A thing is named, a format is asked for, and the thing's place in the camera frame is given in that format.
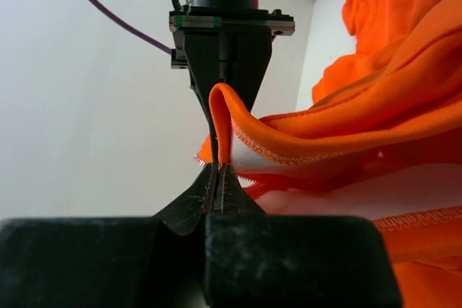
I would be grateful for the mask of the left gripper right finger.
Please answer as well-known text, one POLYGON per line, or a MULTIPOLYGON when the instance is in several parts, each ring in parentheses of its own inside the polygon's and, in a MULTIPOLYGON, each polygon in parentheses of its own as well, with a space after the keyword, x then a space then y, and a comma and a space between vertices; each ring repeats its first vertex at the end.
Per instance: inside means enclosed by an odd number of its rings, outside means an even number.
POLYGON ((354 216, 270 216, 222 166, 205 220, 210 307, 401 307, 383 238, 354 216))

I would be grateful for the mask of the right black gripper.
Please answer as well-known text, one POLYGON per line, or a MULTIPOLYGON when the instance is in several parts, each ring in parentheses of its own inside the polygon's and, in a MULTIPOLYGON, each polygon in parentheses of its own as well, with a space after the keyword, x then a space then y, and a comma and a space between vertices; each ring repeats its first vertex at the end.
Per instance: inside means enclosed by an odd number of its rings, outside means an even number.
POLYGON ((271 59, 271 37, 290 36, 295 32, 294 17, 280 9, 220 9, 187 6, 169 13, 169 29, 173 34, 171 67, 189 67, 191 88, 195 92, 209 127, 212 162, 219 164, 217 133, 209 106, 209 95, 220 81, 231 86, 251 111, 271 59), (267 27, 270 32, 239 32, 267 27))

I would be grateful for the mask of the orange zip-up jacket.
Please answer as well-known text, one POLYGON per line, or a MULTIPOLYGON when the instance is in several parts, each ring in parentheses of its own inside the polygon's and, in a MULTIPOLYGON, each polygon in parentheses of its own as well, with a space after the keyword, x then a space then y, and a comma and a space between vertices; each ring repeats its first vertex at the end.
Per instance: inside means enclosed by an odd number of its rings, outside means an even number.
POLYGON ((209 98, 219 160, 277 215, 350 215, 384 237, 405 307, 461 305, 461 0, 346 0, 353 54, 307 110, 209 98))

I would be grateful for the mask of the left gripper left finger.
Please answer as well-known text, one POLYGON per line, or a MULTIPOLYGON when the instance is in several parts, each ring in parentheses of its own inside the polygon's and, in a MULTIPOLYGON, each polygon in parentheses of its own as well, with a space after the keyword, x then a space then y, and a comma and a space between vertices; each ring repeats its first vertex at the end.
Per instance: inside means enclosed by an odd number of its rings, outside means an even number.
POLYGON ((1 222, 3 307, 205 307, 203 215, 217 168, 154 216, 1 222))

